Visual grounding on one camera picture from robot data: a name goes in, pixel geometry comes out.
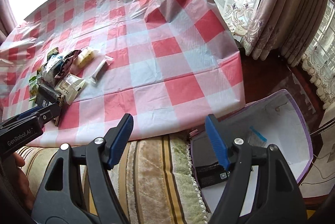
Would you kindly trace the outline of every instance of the tablecloth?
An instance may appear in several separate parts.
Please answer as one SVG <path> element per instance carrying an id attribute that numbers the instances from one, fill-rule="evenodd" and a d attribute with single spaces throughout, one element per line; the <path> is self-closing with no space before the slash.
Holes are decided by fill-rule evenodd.
<path id="1" fill-rule="evenodd" d="M 86 144 L 126 112 L 135 140 L 245 105 L 240 54 L 213 0 L 49 0 L 0 46 L 2 119 L 28 109 L 28 80 L 52 48 L 85 46 L 113 63 L 31 145 Z"/>

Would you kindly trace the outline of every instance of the human hand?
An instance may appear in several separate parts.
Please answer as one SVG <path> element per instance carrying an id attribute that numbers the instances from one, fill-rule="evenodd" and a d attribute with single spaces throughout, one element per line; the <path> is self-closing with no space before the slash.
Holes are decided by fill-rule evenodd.
<path id="1" fill-rule="evenodd" d="M 29 180 L 26 177 L 26 174 L 19 168 L 19 167 L 23 167 L 26 163 L 24 159 L 20 155 L 18 155 L 16 152 L 13 153 L 13 156 L 15 159 L 15 164 L 16 164 L 16 168 L 18 172 L 17 184 L 16 184 L 18 189 L 15 189 L 15 190 L 18 193 L 18 195 L 21 197 L 23 204 L 29 210 L 32 210 L 35 197 L 29 188 Z"/>

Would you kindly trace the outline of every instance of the pile of snacks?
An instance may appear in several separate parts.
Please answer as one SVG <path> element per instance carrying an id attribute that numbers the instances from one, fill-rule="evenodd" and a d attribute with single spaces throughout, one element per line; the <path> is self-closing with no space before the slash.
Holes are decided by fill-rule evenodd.
<path id="1" fill-rule="evenodd" d="M 52 49 L 47 54 L 46 63 L 29 80 L 30 101 L 41 108 L 53 103 L 57 103 L 61 108 L 65 103 L 71 105 L 87 82 L 76 75 L 97 56 L 98 50 L 90 47 L 69 53 L 59 53 L 57 47 Z M 96 84 L 112 60 L 113 58 L 104 56 L 94 73 L 88 77 L 88 82 Z M 59 116 L 54 119 L 56 126 L 59 120 Z"/>

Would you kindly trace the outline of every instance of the black wire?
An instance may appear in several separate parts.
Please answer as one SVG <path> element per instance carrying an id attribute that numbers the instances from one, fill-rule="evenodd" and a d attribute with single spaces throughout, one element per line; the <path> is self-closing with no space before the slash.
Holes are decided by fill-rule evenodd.
<path id="1" fill-rule="evenodd" d="M 330 181 L 330 180 L 332 180 L 332 179 L 335 179 L 335 177 L 333 177 L 333 178 L 331 178 L 331 179 L 329 179 L 329 180 L 325 180 L 324 182 L 328 182 L 328 181 Z M 317 182 L 317 183 L 303 182 L 301 185 L 303 185 L 303 184 L 320 184 L 320 183 L 324 183 L 324 182 Z"/>

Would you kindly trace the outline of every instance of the purple-edged storage bin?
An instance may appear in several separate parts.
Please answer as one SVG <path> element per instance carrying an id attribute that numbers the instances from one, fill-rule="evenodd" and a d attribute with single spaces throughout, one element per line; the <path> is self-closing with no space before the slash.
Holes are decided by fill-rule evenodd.
<path id="1" fill-rule="evenodd" d="M 300 109 L 286 90 L 256 101 L 222 121 L 224 128 L 238 137 L 252 126 L 267 139 L 266 147 L 275 144 L 299 182 L 313 159 L 312 142 Z M 191 141 L 193 167 L 211 165 L 217 158 L 206 132 Z M 253 167 L 241 215 L 250 213 L 254 201 L 258 167 Z M 213 213 L 225 188 L 221 182 L 201 189 L 202 197 Z"/>

